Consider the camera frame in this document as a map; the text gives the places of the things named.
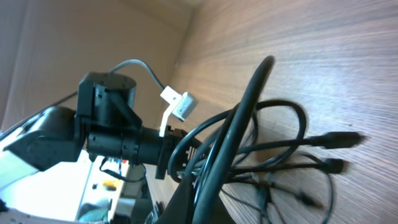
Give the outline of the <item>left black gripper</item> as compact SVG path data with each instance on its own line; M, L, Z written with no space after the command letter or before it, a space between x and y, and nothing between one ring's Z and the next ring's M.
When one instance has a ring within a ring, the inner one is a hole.
M172 176L169 171L169 162L172 161L174 171L179 179L179 175L183 172L190 159L196 154L197 149L201 145L196 137L191 138L187 143L181 143L188 133L182 129L172 129L171 126L166 127L165 136L161 140L161 148L159 160L155 172L156 179L165 179L166 175Z

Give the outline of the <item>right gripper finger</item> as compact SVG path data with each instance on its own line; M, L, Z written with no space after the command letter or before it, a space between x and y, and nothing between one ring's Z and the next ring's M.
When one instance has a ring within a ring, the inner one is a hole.
M195 190L194 176L186 175L155 224L192 224Z

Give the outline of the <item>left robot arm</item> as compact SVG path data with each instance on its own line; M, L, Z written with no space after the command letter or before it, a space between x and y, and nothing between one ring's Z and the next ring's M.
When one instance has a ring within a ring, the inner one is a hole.
M90 72L80 82L75 110L51 106L23 125L6 152L39 171L60 162L76 162L82 149L94 156L151 164L156 179L169 173L169 159L187 136L167 126L165 133L146 128L133 111L136 81L114 73Z

